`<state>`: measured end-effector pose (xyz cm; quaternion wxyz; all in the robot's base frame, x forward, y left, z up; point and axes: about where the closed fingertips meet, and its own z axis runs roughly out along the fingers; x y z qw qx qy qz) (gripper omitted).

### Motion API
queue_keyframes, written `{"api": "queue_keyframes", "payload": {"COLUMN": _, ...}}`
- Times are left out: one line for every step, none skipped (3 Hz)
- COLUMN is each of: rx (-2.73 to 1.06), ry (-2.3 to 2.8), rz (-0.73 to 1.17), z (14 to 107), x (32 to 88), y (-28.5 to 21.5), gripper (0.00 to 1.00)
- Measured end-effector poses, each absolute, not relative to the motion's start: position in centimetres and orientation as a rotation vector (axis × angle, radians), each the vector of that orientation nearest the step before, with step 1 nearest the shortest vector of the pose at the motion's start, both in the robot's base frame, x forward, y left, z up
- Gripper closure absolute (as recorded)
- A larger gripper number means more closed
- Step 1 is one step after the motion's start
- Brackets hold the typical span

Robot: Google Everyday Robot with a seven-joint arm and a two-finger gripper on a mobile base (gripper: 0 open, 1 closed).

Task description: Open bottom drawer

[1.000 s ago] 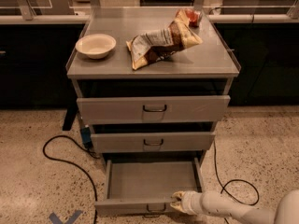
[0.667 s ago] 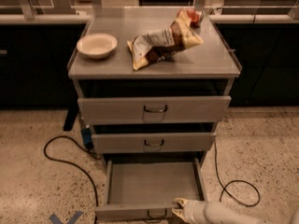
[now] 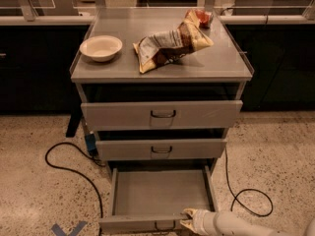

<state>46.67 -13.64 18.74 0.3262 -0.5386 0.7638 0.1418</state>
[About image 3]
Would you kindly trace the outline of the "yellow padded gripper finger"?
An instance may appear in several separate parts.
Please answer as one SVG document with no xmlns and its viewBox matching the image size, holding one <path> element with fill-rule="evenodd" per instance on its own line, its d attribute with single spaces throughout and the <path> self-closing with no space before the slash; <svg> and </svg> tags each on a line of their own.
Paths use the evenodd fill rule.
<svg viewBox="0 0 315 236">
<path fill-rule="evenodd" d="M 181 219 L 180 224 L 191 231 L 195 230 L 193 221 L 191 219 Z"/>
</svg>

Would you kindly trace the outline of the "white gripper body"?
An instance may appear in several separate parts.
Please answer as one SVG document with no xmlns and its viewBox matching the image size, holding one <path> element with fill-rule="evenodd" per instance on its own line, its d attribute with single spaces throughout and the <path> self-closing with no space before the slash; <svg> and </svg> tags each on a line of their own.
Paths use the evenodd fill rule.
<svg viewBox="0 0 315 236">
<path fill-rule="evenodd" d="M 214 212 L 205 209 L 194 209 L 191 217 L 195 233 L 201 236 L 216 236 L 215 216 Z"/>
</svg>

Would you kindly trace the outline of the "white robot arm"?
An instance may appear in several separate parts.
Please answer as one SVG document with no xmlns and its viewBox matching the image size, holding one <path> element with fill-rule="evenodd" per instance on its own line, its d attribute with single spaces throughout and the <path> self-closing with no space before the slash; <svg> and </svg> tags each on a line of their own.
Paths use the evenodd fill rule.
<svg viewBox="0 0 315 236">
<path fill-rule="evenodd" d="M 292 236 L 277 229 L 247 222 L 232 211 L 185 208 L 183 213 L 188 219 L 181 219 L 180 224 L 200 236 Z"/>
</svg>

